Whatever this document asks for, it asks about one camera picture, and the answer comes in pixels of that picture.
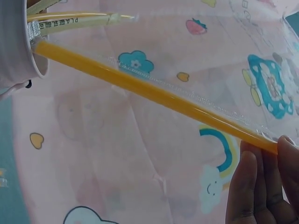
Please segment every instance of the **yellow straw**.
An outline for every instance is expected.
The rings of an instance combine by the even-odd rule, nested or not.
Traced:
[[[32,21],[43,21],[43,20],[57,20],[57,19],[68,19],[74,17],[90,17],[98,15],[113,15],[113,13],[96,13],[96,12],[63,12],[63,13],[42,13],[35,15],[28,15],[27,22]],[[122,18],[132,19],[133,16],[121,15]]]
[[[148,82],[46,41],[37,43],[34,52],[113,85],[117,85],[268,152],[277,154],[277,144],[275,142]]]

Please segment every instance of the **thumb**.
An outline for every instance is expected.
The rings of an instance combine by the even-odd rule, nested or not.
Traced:
[[[278,140],[278,169],[288,200],[299,214],[299,150],[285,136]]]

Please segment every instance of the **cartoon print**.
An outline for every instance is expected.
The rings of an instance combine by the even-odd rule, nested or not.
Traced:
[[[293,100],[286,93],[280,66],[256,55],[249,55],[248,62],[249,70],[242,70],[242,74],[255,104],[264,104],[276,119],[282,119],[286,113],[292,115]]]
[[[135,77],[148,79],[154,70],[153,62],[147,60],[145,53],[140,50],[121,53],[118,60],[119,69]]]
[[[299,67],[289,58],[273,53],[273,58],[281,67],[281,79],[285,84],[285,91],[294,101],[295,110],[299,115]]]
[[[263,2],[265,4],[268,4],[269,6],[275,8],[274,3],[272,2],[272,0],[258,0],[259,2]]]
[[[215,8],[216,0],[201,0],[201,2],[207,4],[209,7]]]
[[[0,188],[7,187],[7,179],[5,179],[6,170],[0,168]]]
[[[186,21],[186,27],[189,33],[192,35],[201,35],[207,32],[206,25],[194,18],[192,18],[192,20]]]
[[[189,81],[189,77],[190,77],[190,75],[189,75],[188,73],[185,73],[185,72],[179,72],[179,73],[177,74],[177,78],[178,78],[180,81],[184,82],[184,83],[186,83],[186,82]]]
[[[62,96],[57,106],[57,119],[65,137],[86,142],[91,147],[98,139],[104,120],[98,99],[89,98],[84,102],[81,104],[79,92]]]
[[[31,133],[30,142],[34,148],[41,149],[43,147],[44,137],[39,133]]]
[[[118,224],[116,222],[101,219],[92,209],[78,206],[69,211],[65,216],[63,224]]]
[[[211,135],[216,137],[223,145],[226,155],[225,161],[217,166],[204,165],[203,174],[200,177],[201,211],[210,213],[214,206],[220,203],[221,192],[228,188],[232,175],[240,158],[239,144],[236,139],[226,133],[220,132],[207,125],[199,126],[200,136]]]

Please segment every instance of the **blue cloud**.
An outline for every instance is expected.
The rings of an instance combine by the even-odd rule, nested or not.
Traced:
[[[284,98],[282,97],[280,100],[274,101],[271,98],[271,93],[267,83],[265,82],[264,77],[262,76],[263,68],[261,67],[262,64],[268,67],[269,72],[275,78],[277,84],[281,87],[281,89],[276,89],[275,91],[280,92],[281,96],[286,95],[285,92],[285,85],[280,78],[281,68],[279,65],[272,61],[272,60],[264,60],[259,58],[256,55],[249,55],[248,56],[249,67],[256,78],[256,85],[262,94],[262,99],[264,104],[267,107],[267,110],[276,118],[282,119],[286,113],[292,115],[293,114],[293,100],[289,100],[289,102],[285,102]]]
[[[147,60],[145,53],[140,50],[124,52],[118,56],[118,60],[119,69],[135,77],[148,79],[154,69],[153,62]]]

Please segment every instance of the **cartoon cloud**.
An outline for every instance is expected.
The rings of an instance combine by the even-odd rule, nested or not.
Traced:
[[[85,206],[73,208],[66,215],[63,224],[118,224],[116,222],[101,219],[92,209]]]
[[[201,202],[201,211],[204,214],[208,214],[214,206],[220,203],[223,185],[219,170],[216,167],[204,165],[200,184],[201,191],[199,199]]]
[[[200,136],[214,136],[219,140],[226,156],[225,161],[217,167],[204,165],[200,177],[201,191],[199,199],[201,211],[210,213],[214,206],[220,203],[222,191],[229,186],[232,175],[238,165],[240,149],[236,139],[226,133],[218,131],[207,125],[199,126]]]

